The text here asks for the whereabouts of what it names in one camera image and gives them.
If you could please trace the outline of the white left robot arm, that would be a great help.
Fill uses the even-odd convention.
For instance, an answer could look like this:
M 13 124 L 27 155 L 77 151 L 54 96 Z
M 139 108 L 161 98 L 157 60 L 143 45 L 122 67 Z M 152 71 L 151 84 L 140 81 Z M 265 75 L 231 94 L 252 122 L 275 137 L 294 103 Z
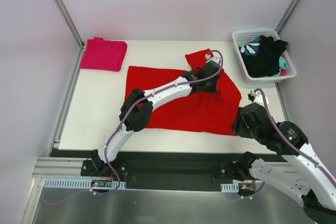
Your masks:
M 221 61 L 208 60 L 205 66 L 195 71 L 187 71 L 160 87 L 144 91 L 139 88 L 132 90 L 120 109 L 120 122 L 115 132 L 103 147 L 91 152 L 94 172 L 99 176 L 106 176 L 110 171 L 116 174 L 111 168 L 111 162 L 134 133 L 148 126 L 152 113 L 176 99 L 213 89 L 221 76 L 222 68 Z

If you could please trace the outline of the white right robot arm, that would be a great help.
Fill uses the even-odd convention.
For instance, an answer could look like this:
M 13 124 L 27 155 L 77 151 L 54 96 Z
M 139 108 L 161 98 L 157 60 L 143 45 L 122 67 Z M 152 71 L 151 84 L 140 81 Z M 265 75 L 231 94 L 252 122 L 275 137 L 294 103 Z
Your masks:
M 238 109 L 234 134 L 255 139 L 290 163 L 300 174 L 293 178 L 261 157 L 245 152 L 225 168 L 236 180 L 262 180 L 296 201 L 315 223 L 335 223 L 335 178 L 318 158 L 302 130 L 292 122 L 276 123 L 257 103 Z

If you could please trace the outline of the red t shirt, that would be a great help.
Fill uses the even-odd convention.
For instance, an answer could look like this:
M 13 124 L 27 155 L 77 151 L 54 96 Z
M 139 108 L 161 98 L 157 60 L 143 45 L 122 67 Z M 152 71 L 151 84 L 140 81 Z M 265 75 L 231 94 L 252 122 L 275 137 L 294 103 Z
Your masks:
M 125 95 L 135 88 L 142 91 L 167 84 L 184 70 L 130 66 Z M 217 92 L 200 92 L 176 99 L 156 109 L 149 128 L 232 135 L 242 95 L 229 76 L 223 72 Z

